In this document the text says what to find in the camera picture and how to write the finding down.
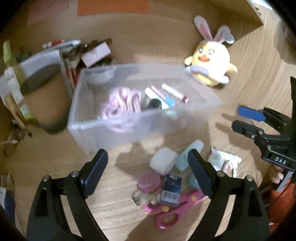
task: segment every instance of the yellow plush toy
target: yellow plush toy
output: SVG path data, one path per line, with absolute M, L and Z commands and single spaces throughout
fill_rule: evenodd
M 201 82 L 215 86 L 219 83 L 227 84 L 227 73 L 237 72 L 237 68 L 230 63 L 230 55 L 224 41 L 233 44 L 234 37 L 226 25 L 222 25 L 213 39 L 206 20 L 201 16 L 194 18 L 194 24 L 204 37 L 197 46 L 193 56 L 185 59 L 187 69 Z

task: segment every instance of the pink jar lid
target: pink jar lid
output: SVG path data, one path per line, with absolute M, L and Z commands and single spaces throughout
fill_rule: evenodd
M 157 172 L 146 171 L 139 176 L 137 188 L 142 193 L 154 193 L 161 188 L 161 185 L 160 176 Z

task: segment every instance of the clear plastic storage box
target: clear plastic storage box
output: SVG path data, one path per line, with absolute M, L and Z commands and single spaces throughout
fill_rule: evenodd
M 167 110 L 143 110 L 139 114 L 108 120 L 100 118 L 102 105 L 108 101 L 112 89 L 120 86 L 135 88 L 145 99 L 147 87 L 154 85 L 161 90 L 163 83 L 187 96 L 188 103 L 175 99 L 176 107 Z M 100 148 L 109 149 L 177 132 L 189 122 L 195 126 L 204 124 L 220 104 L 215 93 L 186 73 L 181 65 L 122 64 L 83 69 L 72 100 L 68 129 L 84 152 L 90 155 Z M 110 128 L 115 123 L 131 120 L 134 124 L 125 133 Z

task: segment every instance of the pink scissors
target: pink scissors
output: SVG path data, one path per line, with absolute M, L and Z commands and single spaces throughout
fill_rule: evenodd
M 203 195 L 202 191 L 198 190 L 190 195 L 181 195 L 179 207 L 175 208 L 172 211 L 169 211 L 169 206 L 163 204 L 159 204 L 157 206 L 151 204 L 146 205 L 145 211 L 149 214 L 161 213 L 156 217 L 155 224 L 161 229 L 167 229 L 175 226 L 181 220 L 181 218 L 188 209 L 193 207 L 195 204 L 197 204 L 200 200 L 204 199 L 205 197 L 206 196 Z M 169 225 L 164 225 L 162 221 L 165 219 L 165 217 L 172 214 L 177 215 L 176 221 Z

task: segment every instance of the blue gripper pad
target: blue gripper pad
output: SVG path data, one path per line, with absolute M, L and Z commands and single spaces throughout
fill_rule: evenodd
M 255 121 L 265 121 L 266 117 L 262 113 L 262 111 L 254 110 L 246 106 L 240 106 L 237 109 L 237 113 L 240 116 L 244 116 L 246 118 L 255 120 Z

